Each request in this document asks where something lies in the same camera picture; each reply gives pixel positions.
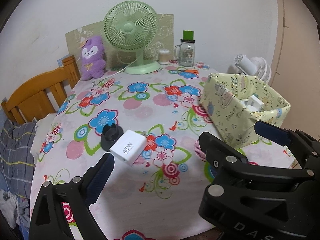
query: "power adapter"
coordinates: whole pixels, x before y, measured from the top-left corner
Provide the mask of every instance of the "power adapter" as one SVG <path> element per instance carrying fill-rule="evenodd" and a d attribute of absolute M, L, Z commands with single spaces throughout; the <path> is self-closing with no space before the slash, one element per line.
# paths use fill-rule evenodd
<path fill-rule="evenodd" d="M 124 163 L 132 166 L 146 146 L 146 137 L 127 130 L 110 148 L 110 153 Z"/>

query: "beige door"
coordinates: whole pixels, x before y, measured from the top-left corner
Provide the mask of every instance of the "beige door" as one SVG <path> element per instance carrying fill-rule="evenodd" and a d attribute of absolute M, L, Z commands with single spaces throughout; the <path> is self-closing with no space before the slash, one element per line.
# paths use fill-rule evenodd
<path fill-rule="evenodd" d="M 320 42 L 317 23 L 301 0 L 283 2 L 283 44 L 271 86 L 292 105 L 282 127 L 302 130 L 318 140 Z"/>

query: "white fan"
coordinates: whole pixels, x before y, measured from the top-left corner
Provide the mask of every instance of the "white fan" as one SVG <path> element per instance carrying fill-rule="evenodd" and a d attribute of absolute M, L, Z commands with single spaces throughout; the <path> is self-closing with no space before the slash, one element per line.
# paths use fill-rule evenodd
<path fill-rule="evenodd" d="M 271 67 L 263 57 L 252 57 L 248 59 L 246 55 L 236 56 L 234 63 L 236 67 L 245 75 L 256 76 L 265 83 L 271 78 Z"/>

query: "fan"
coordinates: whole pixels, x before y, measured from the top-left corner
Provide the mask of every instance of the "fan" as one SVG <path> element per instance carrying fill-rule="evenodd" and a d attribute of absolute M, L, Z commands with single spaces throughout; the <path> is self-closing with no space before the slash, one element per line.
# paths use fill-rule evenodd
<path fill-rule="evenodd" d="M 158 62 L 143 59 L 143 51 L 156 36 L 158 19 L 146 3 L 125 1 L 114 6 L 104 18 L 104 34 L 111 45 L 122 51 L 136 52 L 136 60 L 127 65 L 128 74 L 146 74 L 160 68 Z"/>
<path fill-rule="evenodd" d="M 265 83 L 270 81 L 271 68 L 263 57 L 248 59 L 246 55 L 239 54 L 236 56 L 234 63 L 245 75 L 257 76 Z"/>

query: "fabric storage bin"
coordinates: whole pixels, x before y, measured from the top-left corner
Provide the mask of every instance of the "fabric storage bin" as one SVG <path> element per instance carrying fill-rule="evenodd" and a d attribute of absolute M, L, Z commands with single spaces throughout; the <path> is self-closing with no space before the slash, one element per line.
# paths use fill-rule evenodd
<path fill-rule="evenodd" d="M 240 100 L 255 95 L 263 103 L 261 112 L 250 112 Z M 280 127 L 291 105 L 269 85 L 255 76 L 212 73 L 200 103 L 225 142 L 238 149 L 258 140 L 257 121 Z"/>

